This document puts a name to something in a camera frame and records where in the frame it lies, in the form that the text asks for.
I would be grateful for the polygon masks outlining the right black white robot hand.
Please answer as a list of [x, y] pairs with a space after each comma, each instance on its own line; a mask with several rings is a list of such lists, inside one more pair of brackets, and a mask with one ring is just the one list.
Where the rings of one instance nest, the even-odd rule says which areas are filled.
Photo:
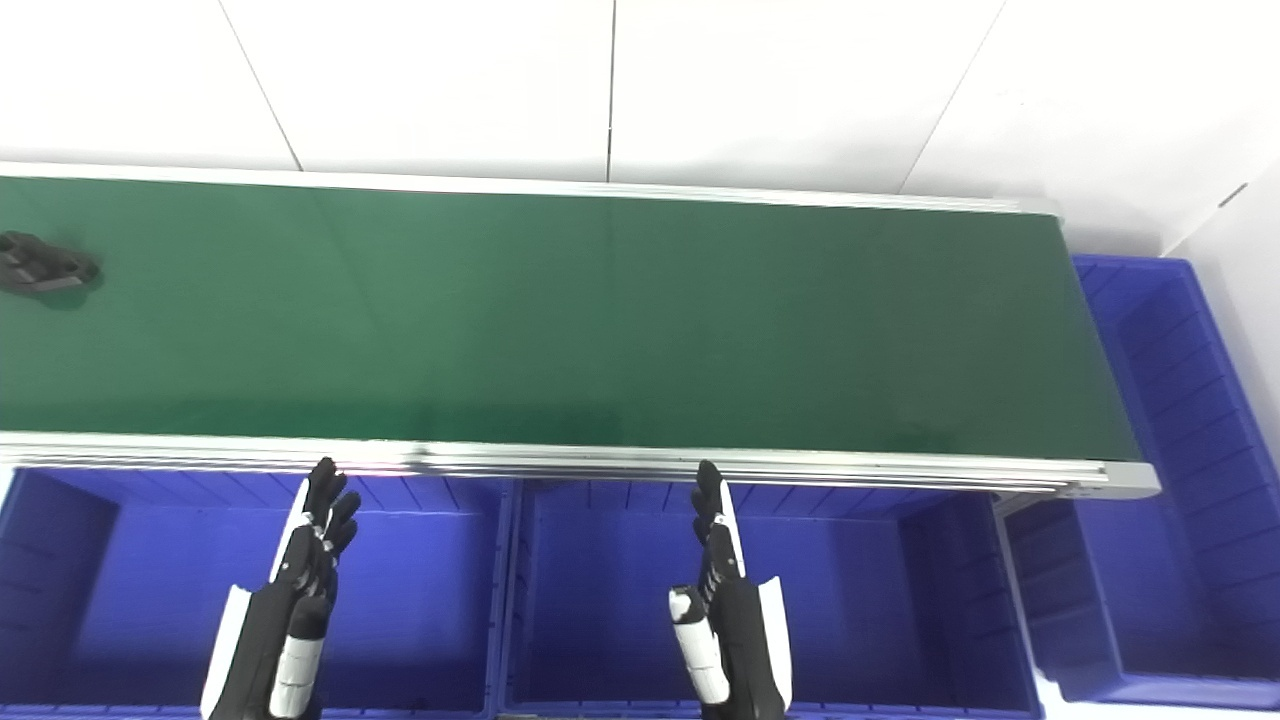
[[781, 579], [748, 574], [739, 523], [721, 470], [699, 464], [691, 493], [701, 566], [668, 592], [669, 619], [704, 719], [783, 719], [794, 664]]

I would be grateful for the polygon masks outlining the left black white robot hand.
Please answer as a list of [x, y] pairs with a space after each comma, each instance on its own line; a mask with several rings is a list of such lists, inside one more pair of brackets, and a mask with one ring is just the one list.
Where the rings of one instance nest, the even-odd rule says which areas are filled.
[[202, 719], [319, 719], [317, 679], [339, 591], [340, 556], [357, 536], [356, 491], [330, 457], [302, 480], [268, 582], [228, 591], [204, 689]]

